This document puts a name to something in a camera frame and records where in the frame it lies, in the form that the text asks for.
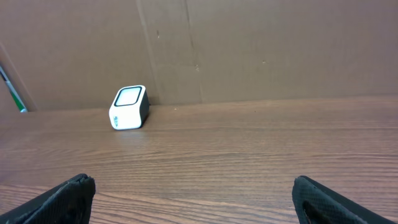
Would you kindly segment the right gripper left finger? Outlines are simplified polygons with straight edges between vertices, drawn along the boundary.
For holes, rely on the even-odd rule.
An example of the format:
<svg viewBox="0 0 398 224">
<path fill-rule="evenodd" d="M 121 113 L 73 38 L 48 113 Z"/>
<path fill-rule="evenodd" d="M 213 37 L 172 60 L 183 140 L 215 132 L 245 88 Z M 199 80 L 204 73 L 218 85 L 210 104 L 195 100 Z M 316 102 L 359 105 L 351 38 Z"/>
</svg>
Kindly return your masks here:
<svg viewBox="0 0 398 224">
<path fill-rule="evenodd" d="M 88 224 L 96 193 L 94 178 L 78 174 L 1 215 L 6 224 Z"/>
</svg>

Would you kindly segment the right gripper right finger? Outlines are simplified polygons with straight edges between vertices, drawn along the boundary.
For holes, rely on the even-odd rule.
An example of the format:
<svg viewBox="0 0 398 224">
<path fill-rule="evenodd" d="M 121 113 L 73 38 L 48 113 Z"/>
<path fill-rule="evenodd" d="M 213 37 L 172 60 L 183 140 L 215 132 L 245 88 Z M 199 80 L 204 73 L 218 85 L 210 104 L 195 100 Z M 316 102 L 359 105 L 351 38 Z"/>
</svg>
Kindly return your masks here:
<svg viewBox="0 0 398 224">
<path fill-rule="evenodd" d="M 292 200 L 300 224 L 394 224 L 304 175 L 294 180 Z"/>
</svg>

